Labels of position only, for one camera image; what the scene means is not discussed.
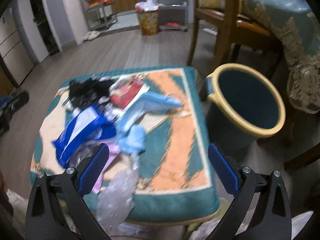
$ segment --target trash bin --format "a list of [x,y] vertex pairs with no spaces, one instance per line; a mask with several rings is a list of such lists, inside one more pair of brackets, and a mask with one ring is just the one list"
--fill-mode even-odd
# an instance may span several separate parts
[[154,35],[159,32],[158,11],[137,12],[142,35]]
[[222,151],[270,137],[284,125],[282,98],[258,71],[241,64],[224,64],[207,76],[206,84],[212,101],[206,116],[209,138]]

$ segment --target light blue cloth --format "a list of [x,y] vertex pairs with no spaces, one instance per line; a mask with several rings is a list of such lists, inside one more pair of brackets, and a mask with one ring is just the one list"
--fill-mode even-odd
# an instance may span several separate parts
[[182,104],[176,98],[163,96],[154,92],[144,93],[115,122],[117,134],[119,138],[122,138],[135,121],[147,112],[165,114],[170,109],[180,107],[182,107]]
[[138,154],[144,151],[146,132],[140,124],[134,124],[124,137],[118,140],[122,153]]

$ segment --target orange item on shelf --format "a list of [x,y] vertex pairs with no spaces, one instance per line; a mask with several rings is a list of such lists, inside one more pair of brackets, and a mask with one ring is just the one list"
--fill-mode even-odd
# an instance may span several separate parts
[[168,26],[168,27],[180,27],[180,24],[179,23],[166,23],[165,26]]
[[95,6],[95,5],[97,5],[97,4],[99,4],[99,2],[92,2],[92,3],[89,3],[89,7]]
[[108,4],[111,2],[111,0],[102,0],[103,1],[103,4]]

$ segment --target bucket handle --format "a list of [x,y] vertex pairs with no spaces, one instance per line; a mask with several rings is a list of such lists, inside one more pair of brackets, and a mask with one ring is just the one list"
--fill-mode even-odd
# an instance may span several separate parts
[[217,106],[220,105],[219,103],[219,99],[217,97],[217,94],[213,91],[213,87],[212,87],[212,82],[211,82],[211,77],[208,76],[205,79],[205,85],[207,87],[207,92],[210,93],[208,94],[207,98],[209,98],[209,100],[211,100],[212,102],[214,102]]

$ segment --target drawer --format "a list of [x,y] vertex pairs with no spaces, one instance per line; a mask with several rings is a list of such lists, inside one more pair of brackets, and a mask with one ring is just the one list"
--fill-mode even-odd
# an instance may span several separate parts
[[13,15],[7,8],[0,18],[0,44],[16,30]]
[[6,40],[0,44],[0,54],[4,57],[10,49],[12,49],[20,41],[20,37],[17,31],[11,34]]
[[3,61],[18,85],[34,66],[21,42],[7,53]]

